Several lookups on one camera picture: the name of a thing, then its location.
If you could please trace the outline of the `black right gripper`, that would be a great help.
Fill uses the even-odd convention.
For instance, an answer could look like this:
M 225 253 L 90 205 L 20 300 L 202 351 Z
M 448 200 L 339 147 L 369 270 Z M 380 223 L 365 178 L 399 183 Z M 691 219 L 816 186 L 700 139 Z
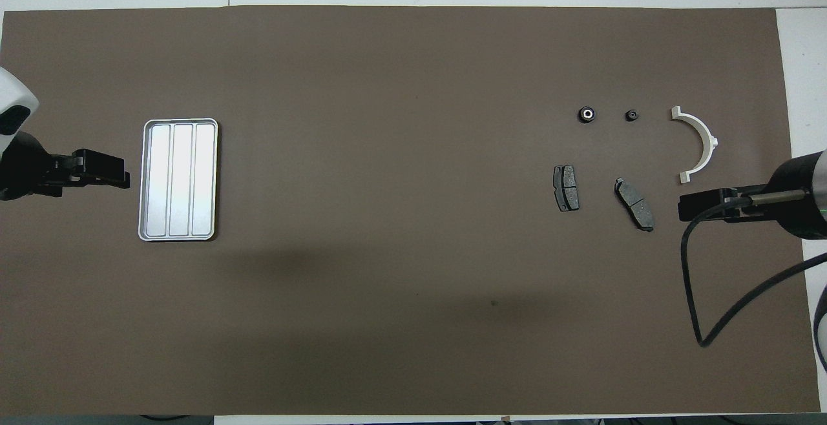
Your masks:
M 768 206 L 768 214 L 784 230 L 803 240 L 826 239 L 826 153 L 812 153 L 786 161 L 771 175 L 769 183 L 711 189 L 678 198 L 678 219 L 690 222 L 703 211 L 741 196 L 769 192 L 798 192 L 800 196 Z M 727 211 L 727 223 L 767 222 L 770 217 L 757 206 Z

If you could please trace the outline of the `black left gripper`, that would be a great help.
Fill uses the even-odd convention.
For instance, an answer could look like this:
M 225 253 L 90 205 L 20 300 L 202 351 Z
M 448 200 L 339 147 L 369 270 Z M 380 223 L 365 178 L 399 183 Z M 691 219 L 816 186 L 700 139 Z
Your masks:
M 130 189 L 131 176 L 124 158 L 92 149 L 50 154 L 35 137 L 23 131 L 15 134 L 2 154 L 2 201 L 33 194 L 60 198 L 63 186 L 89 185 Z

